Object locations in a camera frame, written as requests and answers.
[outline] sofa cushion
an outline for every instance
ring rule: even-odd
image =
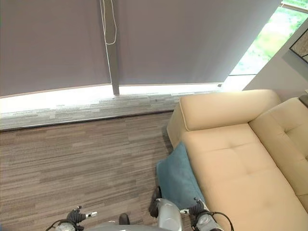
[[[182,138],[208,207],[227,214],[235,230],[308,230],[308,214],[248,124]],[[224,217],[216,218],[229,230]]]
[[[308,108],[289,99],[250,122],[308,212]]]

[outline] wall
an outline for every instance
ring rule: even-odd
[[[283,101],[305,94],[305,89],[308,89],[308,64],[289,48],[307,28],[308,19],[245,87],[245,90],[273,89]]]

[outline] sofa armrest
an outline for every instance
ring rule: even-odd
[[[272,90],[184,96],[169,121],[168,135],[175,147],[185,131],[247,123],[280,102]]]

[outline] sofa seat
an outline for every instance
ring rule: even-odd
[[[305,209],[247,123],[185,132],[182,140],[209,209],[227,214],[235,230],[308,230]]]

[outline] black cable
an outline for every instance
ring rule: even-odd
[[[204,214],[210,215],[213,219],[214,219],[214,215],[215,215],[215,214],[223,215],[226,219],[228,219],[228,221],[229,221],[229,223],[230,223],[231,231],[234,231],[233,224],[232,224],[231,220],[229,219],[229,217],[228,217],[226,214],[221,213],[221,212],[210,212],[210,211],[207,211],[207,210],[204,210],[203,212],[201,212],[201,213],[198,214],[198,216],[196,217],[196,221],[195,221],[194,226],[197,225],[199,218],[200,218],[201,216],[203,216]]]
[[[50,225],[45,231],[48,231],[48,230],[50,230],[51,228],[55,228],[55,227],[54,227],[54,224],[57,223],[57,222],[59,222],[60,224],[61,224],[61,223],[64,223],[64,222],[70,223],[70,224],[72,224],[72,225],[74,226],[75,230],[78,231],[77,225],[75,225],[72,221],[67,220],[67,219],[62,219],[62,220],[57,220],[57,221],[55,221],[55,222],[54,222],[52,225]]]
[[[229,221],[229,223],[230,223],[231,231],[234,231],[234,227],[233,227],[233,225],[232,225],[232,222],[231,222],[230,218],[229,218],[226,214],[220,213],[220,212],[212,212],[212,213],[213,213],[213,215],[215,215],[215,214],[223,215],[226,219],[228,219],[228,221]]]

